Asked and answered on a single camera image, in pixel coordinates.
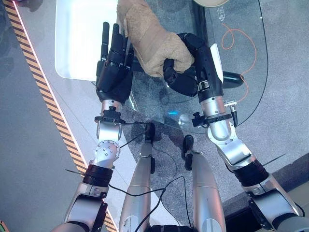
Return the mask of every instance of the black band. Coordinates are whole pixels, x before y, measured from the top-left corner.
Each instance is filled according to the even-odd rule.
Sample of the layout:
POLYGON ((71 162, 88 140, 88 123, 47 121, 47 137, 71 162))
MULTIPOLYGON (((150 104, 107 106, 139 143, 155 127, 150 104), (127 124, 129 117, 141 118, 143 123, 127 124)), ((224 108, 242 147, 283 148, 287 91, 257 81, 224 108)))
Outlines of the black band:
POLYGON ((85 173, 83 182, 90 185, 108 187, 112 178, 112 169, 98 167, 90 164, 85 173))
POLYGON ((244 187, 261 183, 268 177, 268 172, 257 159, 233 173, 244 187))
POLYGON ((273 221, 272 221, 272 225, 273 227, 277 230, 278 227, 280 226, 280 224, 285 221, 288 218, 292 218, 292 217, 298 217, 296 214, 293 213, 287 213, 287 214, 282 214, 279 217, 276 217, 273 221))
POLYGON ((83 230, 85 232, 89 232, 89 227, 86 224, 82 223, 82 222, 79 222, 79 221, 69 221, 67 223, 78 225, 81 228, 83 228, 83 230))

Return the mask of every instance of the silver robot leg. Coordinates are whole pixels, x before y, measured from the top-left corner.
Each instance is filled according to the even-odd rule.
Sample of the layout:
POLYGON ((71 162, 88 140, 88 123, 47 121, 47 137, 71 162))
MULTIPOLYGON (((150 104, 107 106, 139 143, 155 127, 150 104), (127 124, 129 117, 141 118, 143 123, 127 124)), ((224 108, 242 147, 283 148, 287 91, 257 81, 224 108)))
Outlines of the silver robot leg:
POLYGON ((200 152, 191 152, 193 172, 193 220, 199 232, 226 232, 217 183, 200 152))
MULTIPOLYGON (((140 158, 137 162, 128 193, 138 195, 150 191, 152 144, 145 142, 141 147, 140 158)), ((119 222, 120 232, 133 232, 150 212, 150 193, 132 197, 126 195, 119 222)), ((150 227, 149 218, 139 228, 140 232, 150 227)))

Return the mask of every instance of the black clamp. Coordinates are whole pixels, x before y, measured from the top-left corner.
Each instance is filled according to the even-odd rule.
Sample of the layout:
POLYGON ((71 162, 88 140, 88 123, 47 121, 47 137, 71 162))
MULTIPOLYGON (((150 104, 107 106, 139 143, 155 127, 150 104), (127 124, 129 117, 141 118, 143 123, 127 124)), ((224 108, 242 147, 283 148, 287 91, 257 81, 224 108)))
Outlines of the black clamp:
POLYGON ((96 116, 95 122, 99 121, 108 121, 108 122, 114 122, 114 123, 120 123, 124 124, 126 121, 120 119, 121 113, 116 111, 116 107, 110 106, 109 110, 103 111, 103 116, 96 116))
POLYGON ((206 118, 205 116, 200 116, 199 112, 193 114, 194 118, 192 119, 192 123, 194 127, 202 126, 202 125, 209 125, 213 122, 219 122, 226 119, 232 118, 231 114, 217 116, 213 118, 206 118))

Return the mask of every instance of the wire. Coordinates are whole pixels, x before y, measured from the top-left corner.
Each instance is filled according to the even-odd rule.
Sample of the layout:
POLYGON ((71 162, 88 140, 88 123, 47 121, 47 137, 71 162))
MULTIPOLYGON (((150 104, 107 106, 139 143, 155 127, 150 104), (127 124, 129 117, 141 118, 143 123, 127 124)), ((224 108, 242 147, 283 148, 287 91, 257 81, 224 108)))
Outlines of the wire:
POLYGON ((173 160, 173 162, 174 162, 174 164, 175 164, 175 173, 174 173, 174 175, 173 175, 172 178, 174 178, 174 177, 176 176, 177 172, 178 172, 178 167, 177 167, 177 163, 176 163, 175 159, 173 158, 173 156, 170 155, 169 153, 165 152, 165 151, 161 151, 161 150, 155 148, 154 146, 153 146, 153 149, 156 150, 156 151, 158 151, 158 152, 162 152, 162 153, 168 155, 168 156, 173 160))
MULTIPOLYGON (((140 222, 140 224, 137 226, 137 228, 135 229, 134 232, 137 232, 139 230, 139 228, 142 226, 142 224, 144 223, 144 221, 157 209, 157 207, 160 205, 160 202, 162 201, 162 197, 163 197, 163 194, 165 193, 166 191, 166 188, 174 181, 178 180, 179 178, 183 178, 184 180, 184 185, 185 185, 185 178, 184 176, 179 176, 177 177, 176 179, 173 179, 171 180, 164 188, 164 190, 161 192, 161 195, 159 197, 159 200, 158 200, 158 203, 155 205, 155 207, 146 215, 146 217, 144 217, 144 219, 140 222)), ((191 221, 190 221, 190 218, 189 218, 189 212, 188 212, 188 206, 187 206, 187 194, 185 193, 185 202, 186 202, 186 211, 187 211, 187 216, 188 216, 188 221, 189 221, 189 225, 191 227, 191 221)))
POLYGON ((123 148, 124 146, 128 145, 129 143, 131 143, 132 141, 134 141, 135 139, 137 139, 138 137, 140 137, 142 134, 144 134, 144 132, 140 133, 138 136, 134 137, 134 138, 131 139, 129 142, 127 142, 126 144, 122 145, 120 148, 123 148))
POLYGON ((147 124, 147 122, 125 122, 125 123, 115 123, 115 119, 113 120, 113 124, 118 125, 136 125, 136 124, 147 124))
POLYGON ((255 109, 252 111, 252 113, 244 120, 242 121, 242 123, 238 124, 238 126, 240 126, 241 124, 243 124, 245 121, 248 120, 248 118, 250 118, 254 112, 256 111, 257 107, 259 106, 261 100, 262 100, 262 97, 264 95, 264 92, 265 92, 265 88, 266 88, 266 84, 267 84, 267 78, 268 78, 268 49, 267 49, 267 42, 266 42, 266 34, 265 34, 265 27, 264 27, 264 21, 263 21, 263 15, 262 15, 262 9, 261 9, 261 3, 260 3, 260 0, 258 1, 259 2, 259 7, 260 7, 260 12, 261 12, 261 17, 262 17, 262 25, 263 25, 263 32, 264 32, 264 38, 265 38, 265 48, 266 48, 266 58, 267 58, 267 73, 266 73, 266 80, 265 80, 265 85, 264 85, 264 89, 263 89, 263 92, 262 92, 262 95, 261 95, 261 98, 259 100, 259 102, 257 103, 255 109))
POLYGON ((68 170, 68 169, 65 169, 65 170, 70 172, 70 173, 75 173, 75 174, 79 174, 79 175, 85 175, 85 173, 80 173, 80 172, 76 172, 76 171, 72 171, 72 170, 68 170))
POLYGON ((297 204, 296 202, 294 202, 296 205, 297 205, 297 207, 301 210, 301 212, 303 213, 303 217, 305 217, 306 216, 306 214, 305 214, 305 211, 304 211, 304 209, 299 205, 299 204, 297 204))
POLYGON ((148 193, 151 193, 151 192, 157 192, 157 191, 161 191, 161 190, 164 190, 165 188, 158 188, 158 189, 155 189, 155 190, 151 190, 151 191, 148 191, 148 192, 144 192, 144 193, 142 193, 142 194, 138 194, 138 195, 133 195, 133 194, 131 194, 131 193, 128 193, 128 192, 126 192, 126 191, 124 191, 124 190, 122 190, 122 189, 119 189, 119 188, 116 188, 116 187, 114 187, 113 185, 111 185, 111 184, 108 184, 108 186, 109 187, 111 187, 112 189, 115 189, 115 190, 118 190, 118 191, 121 191, 121 192, 123 192, 123 193, 125 193, 125 194, 127 194, 127 195, 129 195, 129 196, 131 196, 131 197, 139 197, 139 196, 142 196, 142 195, 145 195, 145 194, 148 194, 148 193))
POLYGON ((164 203, 163 203, 163 199, 161 200, 161 203, 163 205, 163 207, 165 208, 165 210, 175 219, 175 221, 177 222, 177 224, 180 226, 179 221, 174 217, 174 215, 165 207, 164 203))
POLYGON ((280 155, 280 156, 278 156, 278 157, 272 159, 271 161, 268 161, 267 163, 263 164, 263 166, 266 166, 266 165, 270 164, 271 162, 273 162, 273 161, 275 161, 275 160, 277 160, 277 159, 279 159, 279 158, 281 158, 282 156, 285 156, 285 155, 286 155, 286 154, 280 155))
POLYGON ((238 31, 238 32, 242 33, 244 36, 246 36, 246 37, 250 40, 251 44, 252 44, 253 47, 254 47, 254 61, 253 61, 252 65, 250 66, 250 68, 248 68, 247 70, 243 71, 243 72, 240 74, 240 77, 241 77, 242 81, 245 83, 245 85, 246 85, 246 87, 247 87, 247 90, 246 90, 246 93, 244 94, 244 96, 243 96, 240 100, 237 101, 237 102, 241 102, 242 100, 244 100, 244 99, 247 97, 247 95, 248 95, 248 93, 249 93, 249 85, 248 85, 248 83, 245 81, 245 79, 243 78, 243 75, 244 75, 245 73, 248 73, 248 72, 255 66, 256 57, 257 57, 257 51, 256 51, 256 47, 255 47, 255 44, 254 44, 252 38, 251 38, 249 35, 247 35, 245 32, 243 32, 242 30, 239 30, 239 29, 230 29, 230 28, 229 28, 226 24, 224 24, 224 23, 223 23, 222 25, 225 26, 225 27, 227 28, 227 31, 224 33, 224 35, 222 36, 222 39, 221 39, 221 47, 222 47, 222 49, 224 49, 224 50, 229 50, 231 47, 233 47, 234 41, 235 41, 235 40, 234 40, 233 31, 238 31), (226 35, 227 35, 228 33, 231 33, 231 36, 232 36, 232 44, 231 44, 229 47, 224 47, 224 39, 225 39, 225 37, 226 37, 226 35))

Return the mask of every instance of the yellow and black hazard stripe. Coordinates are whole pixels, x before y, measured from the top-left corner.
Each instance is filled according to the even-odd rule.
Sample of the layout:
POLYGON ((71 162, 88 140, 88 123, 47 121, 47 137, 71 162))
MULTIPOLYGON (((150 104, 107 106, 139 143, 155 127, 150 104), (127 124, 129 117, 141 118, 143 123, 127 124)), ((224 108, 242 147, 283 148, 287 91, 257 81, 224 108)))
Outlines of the yellow and black hazard stripe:
MULTIPOLYGON (((42 68, 40 66, 40 63, 37 59, 37 56, 35 55, 34 49, 31 45, 31 41, 29 40, 27 36, 27 32, 23 26, 22 20, 20 18, 20 15, 18 13, 18 9, 15 6, 15 3, 9 1, 9 0, 2 0, 4 3, 5 10, 8 14, 8 17, 11 21, 12 27, 14 29, 14 32, 16 34, 16 37, 19 41, 21 50, 24 53, 24 56, 26 58, 26 61, 28 63, 28 66, 30 68, 30 71, 32 73, 32 76, 40 90, 40 93, 46 103, 46 106, 49 110, 49 113, 51 114, 53 121, 60 132, 60 135, 63 139, 63 142, 65 143, 74 164, 76 165, 76 168, 82 172, 86 172, 86 163, 81 155, 81 151, 78 147, 78 144, 76 140, 74 139, 74 136, 71 133, 71 130, 68 126, 68 123, 65 120, 65 117, 57 104, 57 101, 55 99, 55 96, 50 88, 50 85, 44 75, 44 72, 42 71, 42 68)), ((109 212, 107 210, 107 214, 105 217, 104 224, 109 232, 118 232, 118 229, 115 225, 115 222, 109 212)))

